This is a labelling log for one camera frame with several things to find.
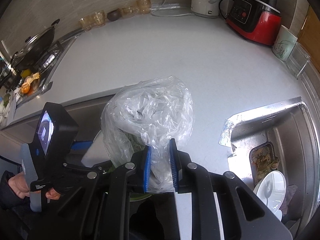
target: plastic bag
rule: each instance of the plastic bag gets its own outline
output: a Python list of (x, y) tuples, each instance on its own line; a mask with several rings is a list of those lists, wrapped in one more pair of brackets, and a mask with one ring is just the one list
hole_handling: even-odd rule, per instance
[(134, 152), (151, 147), (148, 192), (173, 192), (169, 140), (185, 146), (193, 128), (192, 98), (174, 76), (123, 87), (105, 106), (103, 142), (114, 166), (131, 160)]

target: silver screw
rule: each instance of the silver screw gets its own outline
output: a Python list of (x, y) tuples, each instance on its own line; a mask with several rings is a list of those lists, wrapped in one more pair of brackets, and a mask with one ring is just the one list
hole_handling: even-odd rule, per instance
[(195, 164), (195, 163), (188, 163), (187, 166), (188, 166), (189, 169), (192, 169), (192, 170), (197, 168), (197, 164)]
[(88, 174), (87, 174), (87, 177), (89, 179), (95, 179), (97, 177), (97, 173), (95, 171), (90, 171)]
[(133, 169), (135, 167), (134, 163), (126, 163), (125, 167), (129, 170)]
[(228, 179), (233, 179), (235, 177), (235, 174), (232, 171), (226, 171), (224, 173), (224, 175), (228, 178)]

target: light green mug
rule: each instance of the light green mug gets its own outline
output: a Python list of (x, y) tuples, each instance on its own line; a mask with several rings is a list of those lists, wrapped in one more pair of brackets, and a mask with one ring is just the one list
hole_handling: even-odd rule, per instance
[(286, 61), (290, 56), (297, 39), (298, 38), (291, 33), (289, 29), (281, 25), (276, 42), (272, 47), (272, 52), (279, 59)]

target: white countertop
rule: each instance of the white countertop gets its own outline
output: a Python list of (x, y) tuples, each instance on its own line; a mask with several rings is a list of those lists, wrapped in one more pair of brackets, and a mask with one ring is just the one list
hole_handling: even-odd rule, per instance
[[(228, 170), (218, 144), (233, 114), (308, 95), (271, 49), (246, 41), (222, 19), (135, 16), (82, 34), (55, 71), (47, 93), (16, 110), (14, 121), (63, 104), (111, 95), (125, 85), (175, 75), (188, 86), (195, 123), (182, 149), (208, 171)], [(191, 196), (176, 194), (181, 239), (191, 239)]]

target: stainless steel sink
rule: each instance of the stainless steel sink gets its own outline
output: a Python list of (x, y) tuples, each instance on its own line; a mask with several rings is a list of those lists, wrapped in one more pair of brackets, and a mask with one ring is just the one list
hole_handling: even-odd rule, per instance
[(249, 153), (266, 142), (280, 158), (287, 186), (296, 185), (288, 213), (282, 222), (298, 221), (298, 233), (309, 222), (318, 205), (319, 143), (308, 107), (301, 98), (259, 107), (226, 120), (219, 143), (231, 147), (228, 158), (233, 171), (251, 189), (253, 179)]

